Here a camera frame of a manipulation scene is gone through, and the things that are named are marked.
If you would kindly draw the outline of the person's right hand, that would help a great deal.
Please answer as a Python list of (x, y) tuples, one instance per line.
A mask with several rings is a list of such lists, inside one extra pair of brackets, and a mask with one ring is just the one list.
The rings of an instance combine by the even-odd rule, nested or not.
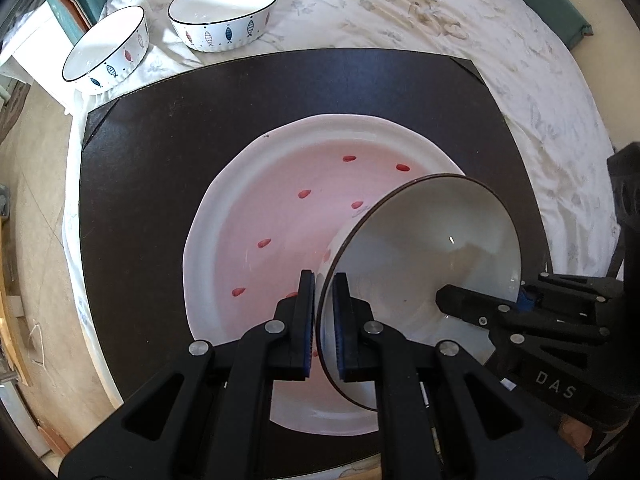
[(574, 417), (563, 414), (560, 419), (559, 437), (567, 443), (577, 454), (584, 458), (586, 447), (592, 439), (593, 429)]

